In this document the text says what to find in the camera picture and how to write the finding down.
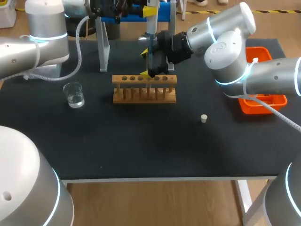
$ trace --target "table leg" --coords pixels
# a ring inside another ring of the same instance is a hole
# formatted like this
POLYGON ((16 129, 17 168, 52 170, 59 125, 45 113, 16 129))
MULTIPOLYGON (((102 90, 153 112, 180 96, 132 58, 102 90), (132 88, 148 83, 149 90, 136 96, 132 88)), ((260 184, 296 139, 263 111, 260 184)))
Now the table leg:
POLYGON ((186 6, 187 6, 187 0, 183 0, 182 20, 185 20, 185 16, 186 16, 186 6))
POLYGON ((272 181, 269 181, 263 190, 260 192, 256 200, 252 203, 252 199, 250 196, 248 184, 246 180, 236 180, 236 188, 238 192, 239 203, 241 207, 241 211, 243 214, 243 225, 244 226, 254 226, 261 217, 265 216, 266 221, 269 226, 269 219, 267 218, 265 213, 265 193, 272 181))

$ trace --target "clear glass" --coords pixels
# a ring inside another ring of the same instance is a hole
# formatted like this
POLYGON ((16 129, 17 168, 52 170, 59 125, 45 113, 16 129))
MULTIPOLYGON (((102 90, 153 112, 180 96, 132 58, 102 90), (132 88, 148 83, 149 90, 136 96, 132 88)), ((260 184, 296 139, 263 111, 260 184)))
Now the clear glass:
POLYGON ((72 108, 80 108, 85 104, 82 86, 79 82, 69 82, 63 87, 68 104, 72 108))

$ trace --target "small white cap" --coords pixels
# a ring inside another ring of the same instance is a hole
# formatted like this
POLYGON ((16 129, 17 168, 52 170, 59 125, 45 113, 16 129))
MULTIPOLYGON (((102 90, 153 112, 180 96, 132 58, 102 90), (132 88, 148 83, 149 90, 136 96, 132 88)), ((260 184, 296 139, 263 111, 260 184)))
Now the small white cap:
POLYGON ((205 114, 203 114, 202 116, 201 116, 201 121, 202 121, 202 123, 205 123, 206 122, 206 120, 207 120, 207 115, 205 115, 205 114))

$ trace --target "blue component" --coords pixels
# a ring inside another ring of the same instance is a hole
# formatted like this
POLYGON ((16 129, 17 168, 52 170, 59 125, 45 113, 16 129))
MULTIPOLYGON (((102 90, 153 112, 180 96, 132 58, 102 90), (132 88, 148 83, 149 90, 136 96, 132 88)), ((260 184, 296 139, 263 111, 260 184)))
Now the blue component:
MULTIPOLYGON (((170 21, 170 2, 160 2, 160 8, 158 13, 158 22, 170 21)), ((115 23, 114 18, 102 17, 102 22, 115 23)), ((146 22, 146 17, 141 18, 137 15, 128 15, 121 18, 121 22, 146 22)))

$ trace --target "water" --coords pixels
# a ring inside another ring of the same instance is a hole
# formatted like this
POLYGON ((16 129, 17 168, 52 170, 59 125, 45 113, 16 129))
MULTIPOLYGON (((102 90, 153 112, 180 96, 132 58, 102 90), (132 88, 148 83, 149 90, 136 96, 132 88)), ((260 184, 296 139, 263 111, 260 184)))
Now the water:
POLYGON ((82 93, 75 93, 68 96, 69 106, 72 108, 80 108, 85 104, 84 95, 82 93))

